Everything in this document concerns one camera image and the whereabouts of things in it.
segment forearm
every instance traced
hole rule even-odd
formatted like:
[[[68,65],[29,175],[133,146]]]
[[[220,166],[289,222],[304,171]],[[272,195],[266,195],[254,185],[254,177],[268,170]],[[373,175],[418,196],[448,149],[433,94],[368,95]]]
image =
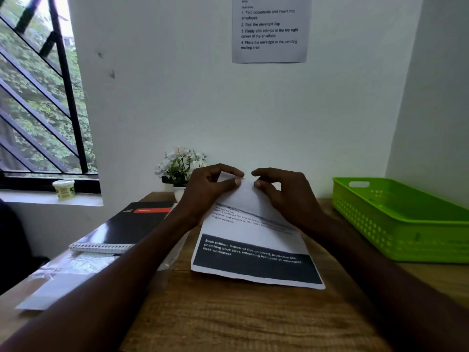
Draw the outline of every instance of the forearm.
[[[16,332],[0,351],[115,351],[161,261],[195,221],[175,211],[113,264]]]
[[[323,232],[305,233],[337,259],[402,334],[427,351],[467,350],[467,309],[404,271],[355,231],[326,222]]]

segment hand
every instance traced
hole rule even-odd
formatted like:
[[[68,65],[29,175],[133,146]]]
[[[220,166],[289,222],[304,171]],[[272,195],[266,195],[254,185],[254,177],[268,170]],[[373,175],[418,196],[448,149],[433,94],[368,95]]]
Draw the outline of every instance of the hand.
[[[270,199],[282,216],[302,231],[323,231],[329,217],[321,210],[303,173],[275,168],[258,168],[254,186]],[[277,190],[272,183],[281,183]]]
[[[242,171],[225,164],[210,165],[194,170],[175,211],[185,213],[189,219],[194,220],[194,225],[198,224],[221,194],[241,184],[239,178],[217,183],[221,172],[244,176]]]

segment red label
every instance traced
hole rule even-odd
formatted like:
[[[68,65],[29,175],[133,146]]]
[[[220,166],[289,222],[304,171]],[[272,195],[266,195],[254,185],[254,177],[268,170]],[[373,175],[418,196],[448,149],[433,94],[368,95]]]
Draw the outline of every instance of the red label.
[[[169,213],[171,207],[153,207],[150,209],[135,209],[134,213]]]

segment window sill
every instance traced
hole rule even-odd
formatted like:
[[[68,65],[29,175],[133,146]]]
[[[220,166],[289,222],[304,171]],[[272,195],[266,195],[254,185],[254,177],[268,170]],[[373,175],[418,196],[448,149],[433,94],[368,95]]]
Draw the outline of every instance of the window sill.
[[[103,198],[99,194],[78,193],[72,199],[59,200],[55,192],[2,189],[0,190],[0,199],[7,203],[103,206]]]

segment black notebook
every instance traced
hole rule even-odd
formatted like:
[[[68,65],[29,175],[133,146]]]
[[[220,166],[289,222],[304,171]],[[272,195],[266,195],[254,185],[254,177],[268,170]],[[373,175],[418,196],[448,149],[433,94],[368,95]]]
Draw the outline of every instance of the black notebook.
[[[150,233],[171,211],[173,202],[137,202],[72,243],[71,251],[125,253]]]

